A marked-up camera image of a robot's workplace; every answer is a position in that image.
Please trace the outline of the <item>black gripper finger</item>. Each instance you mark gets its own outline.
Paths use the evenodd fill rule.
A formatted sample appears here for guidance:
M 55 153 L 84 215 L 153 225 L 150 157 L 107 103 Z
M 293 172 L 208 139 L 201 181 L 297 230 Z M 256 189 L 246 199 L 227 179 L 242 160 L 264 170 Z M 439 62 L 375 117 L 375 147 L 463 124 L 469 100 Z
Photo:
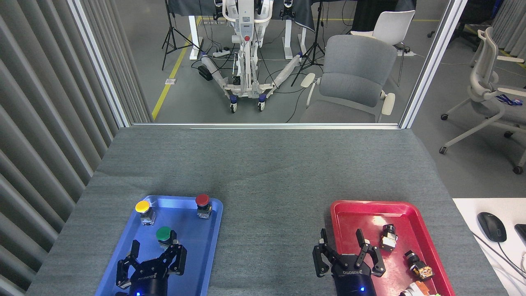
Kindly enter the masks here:
M 116 285 L 119 288 L 128 288 L 131 285 L 131 279 L 128 277 L 129 267 L 132 266 L 135 271 L 142 272 L 141 265 L 138 262 L 140 243 L 133 240 L 130 252 L 123 259 L 117 262 Z
M 185 273 L 186 258 L 186 248 L 182 244 L 176 243 L 169 245 L 157 259 L 161 266 L 166 269 L 166 274 L 181 276 Z
M 328 245 L 327 231 L 325 228 L 321 229 L 321 238 L 319 238 L 318 244 L 314 246 L 312 251 L 314 269 L 316 276 L 319 278 L 323 277 L 324 274 L 329 271 L 329 265 L 323 262 L 322 255 L 324 255 L 331 264 L 341 266 L 340 255 Z
M 362 268 L 362 266 L 364 266 L 363 260 L 368 254 L 370 255 L 373 262 L 373 267 L 371 268 L 370 274 L 375 277 L 382 277 L 386 272 L 386 268 L 380 250 L 364 238 L 361 229 L 357 229 L 355 234 L 360 247 L 360 253 L 357 260 L 355 261 L 355 267 Z

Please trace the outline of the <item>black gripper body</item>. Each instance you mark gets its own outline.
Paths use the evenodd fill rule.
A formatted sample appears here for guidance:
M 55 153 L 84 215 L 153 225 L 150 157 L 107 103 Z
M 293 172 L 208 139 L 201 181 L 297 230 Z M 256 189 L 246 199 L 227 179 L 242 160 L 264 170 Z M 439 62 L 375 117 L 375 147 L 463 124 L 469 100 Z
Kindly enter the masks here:
M 331 275 L 338 296 L 373 296 L 371 268 L 363 262 L 356 266 L 358 259 L 357 255 L 340 255 L 331 261 Z
M 143 261 L 140 265 L 142 272 L 129 267 L 128 277 L 131 279 L 131 285 L 121 289 L 128 289 L 129 296 L 166 296 L 168 274 L 160 261 Z

